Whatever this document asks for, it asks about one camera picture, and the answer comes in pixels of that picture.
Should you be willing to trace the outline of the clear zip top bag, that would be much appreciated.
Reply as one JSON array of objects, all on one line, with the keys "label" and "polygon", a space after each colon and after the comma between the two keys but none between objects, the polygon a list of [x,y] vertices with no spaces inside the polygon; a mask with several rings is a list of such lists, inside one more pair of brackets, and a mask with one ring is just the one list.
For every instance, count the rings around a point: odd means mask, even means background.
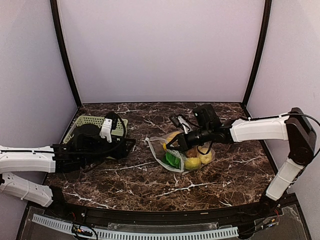
[{"label": "clear zip top bag", "polygon": [[[191,171],[198,170],[198,169],[204,167],[205,165],[207,165],[207,164],[201,164],[200,168],[193,169],[193,170],[185,169],[185,160],[187,159],[186,151],[180,152],[180,151],[176,151],[176,150],[165,149],[165,144],[167,142],[166,138],[169,136],[176,136],[179,133],[180,133],[180,131],[174,131],[174,132],[168,133],[168,134],[160,136],[160,137],[150,137],[150,138],[147,137],[147,138],[145,138],[144,143],[149,146],[149,149],[152,153],[153,158],[163,168],[165,168],[166,170],[168,170],[170,172],[185,174],[185,173],[188,173]],[[196,147],[197,147],[198,153],[200,153],[202,155],[207,154],[210,150],[213,150],[212,148],[209,148],[209,145],[207,143],[204,146],[196,146]],[[180,169],[173,168],[164,162],[164,156],[167,152],[180,158]]]}]

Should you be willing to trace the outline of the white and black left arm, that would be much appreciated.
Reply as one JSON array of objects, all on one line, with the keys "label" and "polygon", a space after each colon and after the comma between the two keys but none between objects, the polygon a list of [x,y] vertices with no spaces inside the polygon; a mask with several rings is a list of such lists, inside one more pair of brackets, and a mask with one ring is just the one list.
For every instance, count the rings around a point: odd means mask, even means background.
[{"label": "white and black left arm", "polygon": [[84,124],[73,131],[72,138],[64,144],[38,148],[0,148],[0,191],[49,207],[60,218],[71,213],[62,190],[55,186],[40,185],[15,175],[16,172],[44,172],[65,174],[81,169],[90,171],[107,158],[126,158],[133,149],[135,139],[103,135],[94,124]]}]

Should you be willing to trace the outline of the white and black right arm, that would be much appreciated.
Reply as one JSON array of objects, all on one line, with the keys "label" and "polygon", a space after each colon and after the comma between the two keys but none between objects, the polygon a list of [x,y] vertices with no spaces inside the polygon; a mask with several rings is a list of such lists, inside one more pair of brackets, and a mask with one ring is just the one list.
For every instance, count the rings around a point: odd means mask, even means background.
[{"label": "white and black right arm", "polygon": [[239,118],[221,122],[214,108],[204,104],[193,111],[197,120],[195,130],[177,134],[166,144],[167,150],[186,152],[207,142],[220,144],[253,140],[282,140],[289,143],[289,154],[275,178],[264,192],[262,201],[255,205],[255,213],[266,217],[275,203],[304,169],[316,158],[317,134],[310,124],[312,117],[298,107],[287,113],[260,118]]}]

